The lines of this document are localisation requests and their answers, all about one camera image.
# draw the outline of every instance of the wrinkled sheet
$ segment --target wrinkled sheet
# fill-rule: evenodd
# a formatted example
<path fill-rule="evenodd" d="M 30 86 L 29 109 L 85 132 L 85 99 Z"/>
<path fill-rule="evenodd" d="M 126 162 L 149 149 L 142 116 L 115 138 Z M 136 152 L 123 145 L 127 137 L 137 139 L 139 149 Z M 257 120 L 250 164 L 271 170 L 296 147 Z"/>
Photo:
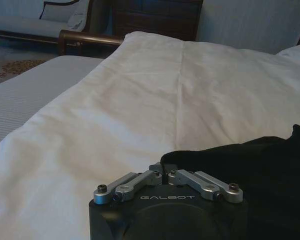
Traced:
<path fill-rule="evenodd" d="M 98 184 L 174 150 L 287 138 L 293 124 L 300 65 L 134 32 L 0 143 L 0 240 L 88 240 Z"/>

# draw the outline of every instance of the carpet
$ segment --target carpet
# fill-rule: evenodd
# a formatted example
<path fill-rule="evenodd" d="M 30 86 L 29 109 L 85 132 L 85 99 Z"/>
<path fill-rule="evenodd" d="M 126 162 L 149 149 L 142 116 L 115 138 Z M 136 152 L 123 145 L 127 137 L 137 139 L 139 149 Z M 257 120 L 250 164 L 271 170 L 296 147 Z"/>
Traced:
<path fill-rule="evenodd" d="M 0 38 L 0 83 L 57 56 L 55 44 Z"/>

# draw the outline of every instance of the gray mattress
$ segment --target gray mattress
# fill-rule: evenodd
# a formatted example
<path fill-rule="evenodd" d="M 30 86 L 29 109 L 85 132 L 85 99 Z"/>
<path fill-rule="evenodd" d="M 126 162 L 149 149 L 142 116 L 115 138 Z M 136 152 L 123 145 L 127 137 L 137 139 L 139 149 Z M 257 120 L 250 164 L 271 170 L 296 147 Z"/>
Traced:
<path fill-rule="evenodd" d="M 103 59 L 60 56 L 0 84 L 0 141 Z"/>

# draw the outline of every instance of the bolt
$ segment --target bolt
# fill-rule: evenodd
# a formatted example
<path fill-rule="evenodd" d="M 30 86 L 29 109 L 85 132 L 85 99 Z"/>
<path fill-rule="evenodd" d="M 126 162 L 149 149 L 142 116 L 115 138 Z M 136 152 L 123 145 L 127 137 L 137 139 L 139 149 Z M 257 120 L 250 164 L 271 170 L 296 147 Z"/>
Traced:
<path fill-rule="evenodd" d="M 239 185 L 236 183 L 230 183 L 229 189 L 230 189 L 230 191 L 233 191 L 233 192 L 239 192 Z"/>
<path fill-rule="evenodd" d="M 107 185 L 101 184 L 98 186 L 97 191 L 100 194 L 106 193 L 107 192 Z"/>
<path fill-rule="evenodd" d="M 122 200 L 122 195 L 119 194 L 113 195 L 113 200 L 116 202 L 120 202 Z"/>
<path fill-rule="evenodd" d="M 213 201 L 216 201 L 216 202 L 220 202 L 222 200 L 222 198 L 223 198 L 223 196 L 220 191 L 216 191 L 212 197 Z"/>

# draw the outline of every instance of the cushion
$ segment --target cushion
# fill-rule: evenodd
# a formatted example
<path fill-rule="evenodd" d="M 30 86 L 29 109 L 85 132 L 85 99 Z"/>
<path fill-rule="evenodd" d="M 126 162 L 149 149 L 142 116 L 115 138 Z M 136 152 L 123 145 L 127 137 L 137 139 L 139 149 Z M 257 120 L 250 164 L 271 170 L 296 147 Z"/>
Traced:
<path fill-rule="evenodd" d="M 67 23 L 18 16 L 0 16 L 1 31 L 58 38 L 62 29 L 69 30 Z"/>
<path fill-rule="evenodd" d="M 76 10 L 67 22 L 71 30 L 82 31 L 85 27 L 89 8 L 89 0 L 80 0 Z"/>
<path fill-rule="evenodd" d="M 0 16 L 38 19 L 43 5 L 44 0 L 0 0 Z"/>
<path fill-rule="evenodd" d="M 64 3 L 45 1 L 40 19 L 67 23 L 70 17 L 74 14 L 78 5 L 79 0 Z"/>
<path fill-rule="evenodd" d="M 277 55 L 287 58 L 290 61 L 300 65 L 300 45 L 282 50 Z"/>

